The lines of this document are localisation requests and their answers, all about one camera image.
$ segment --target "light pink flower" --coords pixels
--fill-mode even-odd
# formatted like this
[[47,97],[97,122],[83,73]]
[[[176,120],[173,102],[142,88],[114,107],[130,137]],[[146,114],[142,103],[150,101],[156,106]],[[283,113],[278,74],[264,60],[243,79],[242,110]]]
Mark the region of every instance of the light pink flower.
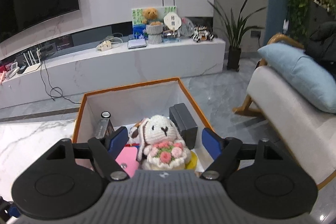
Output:
[[156,147],[153,147],[150,155],[152,157],[155,157],[158,154],[158,152],[159,152],[159,150]]
[[161,152],[160,160],[161,160],[164,164],[168,164],[168,163],[170,163],[170,160],[171,160],[171,154],[170,154],[169,152],[166,152],[166,151]]
[[183,144],[181,143],[174,143],[174,146],[181,148],[181,150],[183,149]]
[[182,149],[179,148],[179,147],[174,147],[172,150],[171,150],[171,155],[174,157],[174,158],[179,158],[182,156]]
[[169,148],[169,142],[164,141],[162,143],[159,143],[159,148]]

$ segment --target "white marble tv stand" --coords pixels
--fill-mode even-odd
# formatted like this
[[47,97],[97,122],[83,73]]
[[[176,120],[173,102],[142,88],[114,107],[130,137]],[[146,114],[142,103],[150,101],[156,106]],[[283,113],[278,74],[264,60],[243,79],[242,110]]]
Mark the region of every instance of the white marble tv stand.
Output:
[[[51,85],[61,87],[66,96],[149,80],[221,72],[224,53],[225,42],[221,39],[201,43],[185,39],[132,50],[127,43],[105,52],[92,48],[45,63]],[[0,85],[0,108],[49,99],[40,75],[50,92],[44,64],[40,69],[4,81]]]

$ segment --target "pink pouch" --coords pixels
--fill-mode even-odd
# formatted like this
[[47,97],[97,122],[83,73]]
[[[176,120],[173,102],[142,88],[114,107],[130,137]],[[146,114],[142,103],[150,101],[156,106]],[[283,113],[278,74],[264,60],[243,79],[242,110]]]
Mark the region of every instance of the pink pouch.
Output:
[[120,166],[126,166],[124,170],[130,177],[133,177],[135,171],[139,168],[137,153],[138,149],[136,147],[124,147],[115,159]]

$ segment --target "black plant pot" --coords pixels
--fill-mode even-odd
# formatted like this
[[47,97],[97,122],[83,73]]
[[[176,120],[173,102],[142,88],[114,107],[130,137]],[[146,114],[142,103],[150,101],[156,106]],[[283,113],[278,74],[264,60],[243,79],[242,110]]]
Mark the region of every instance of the black plant pot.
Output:
[[239,60],[240,54],[242,50],[241,48],[229,48],[229,58],[227,61],[227,69],[233,69],[239,71]]

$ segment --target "white chair cushion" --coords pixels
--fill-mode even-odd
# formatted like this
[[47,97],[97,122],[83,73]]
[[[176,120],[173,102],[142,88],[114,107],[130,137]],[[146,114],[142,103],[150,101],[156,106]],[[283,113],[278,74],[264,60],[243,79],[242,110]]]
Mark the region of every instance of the white chair cushion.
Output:
[[255,70],[247,93],[317,184],[335,171],[335,114],[315,108],[269,66]]

